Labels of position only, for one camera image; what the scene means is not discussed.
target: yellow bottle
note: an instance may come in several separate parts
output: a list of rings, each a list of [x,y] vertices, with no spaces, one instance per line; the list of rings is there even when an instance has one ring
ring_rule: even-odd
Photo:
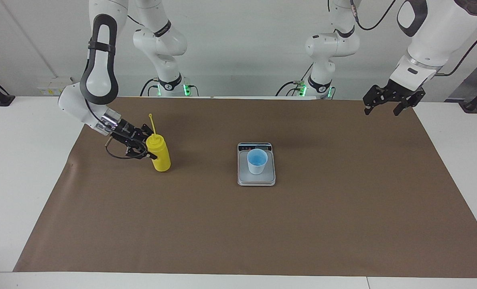
[[[169,150],[163,137],[159,134],[154,134],[145,141],[147,150],[152,152],[158,158],[152,160],[152,165],[159,172],[165,172],[171,167],[171,158],[169,157]]]

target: kitchen scale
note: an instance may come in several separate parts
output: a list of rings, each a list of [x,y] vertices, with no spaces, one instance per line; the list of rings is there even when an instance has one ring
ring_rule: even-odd
[[[249,172],[247,154],[250,150],[261,149],[267,153],[267,163],[264,171],[259,175]],[[269,142],[241,142],[237,147],[238,184],[243,187],[270,187],[276,183],[274,166],[274,152]]]

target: plastic cup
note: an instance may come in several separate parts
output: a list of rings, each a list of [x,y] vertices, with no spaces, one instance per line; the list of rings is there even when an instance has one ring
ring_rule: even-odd
[[[249,172],[251,172],[253,175],[261,174],[264,171],[268,160],[269,156],[264,150],[250,150],[249,153],[247,153],[247,165],[249,166]]]

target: brown mat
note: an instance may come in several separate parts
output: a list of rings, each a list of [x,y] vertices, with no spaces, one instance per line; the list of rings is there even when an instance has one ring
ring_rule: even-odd
[[[111,106],[135,125],[154,114],[172,169],[112,159],[106,138],[83,128],[14,271],[477,278],[477,222],[412,110]],[[237,185],[241,141],[273,144],[274,187]]]

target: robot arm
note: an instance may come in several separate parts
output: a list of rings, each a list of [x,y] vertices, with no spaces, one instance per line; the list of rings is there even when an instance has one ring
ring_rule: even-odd
[[[167,20],[161,0],[135,2],[140,19],[146,26],[141,33],[151,34],[143,39],[140,49],[154,60],[160,84],[166,94],[174,93],[177,85],[172,84],[172,89],[168,85],[182,77],[172,55],[185,53],[187,41]],[[119,92],[114,75],[115,45],[126,23],[128,0],[89,0],[89,16],[92,36],[88,43],[87,66],[81,81],[66,87],[58,104],[62,110],[97,132],[110,135],[125,144],[128,158],[124,159],[155,159],[154,154],[147,152],[144,143],[152,130],[146,124],[136,128],[106,106]]]
[[[361,0],[357,0],[356,6],[360,3]],[[313,69],[305,85],[307,94],[312,96],[325,95],[331,86],[335,64],[330,58],[354,55],[359,49],[350,0],[333,0],[330,10],[334,32],[317,34],[306,41],[306,52],[313,59]]]
[[[406,0],[398,12],[398,25],[411,44],[399,60],[387,86],[374,85],[363,97],[365,114],[389,101],[399,102],[398,115],[415,107],[431,80],[477,29],[477,0]]]

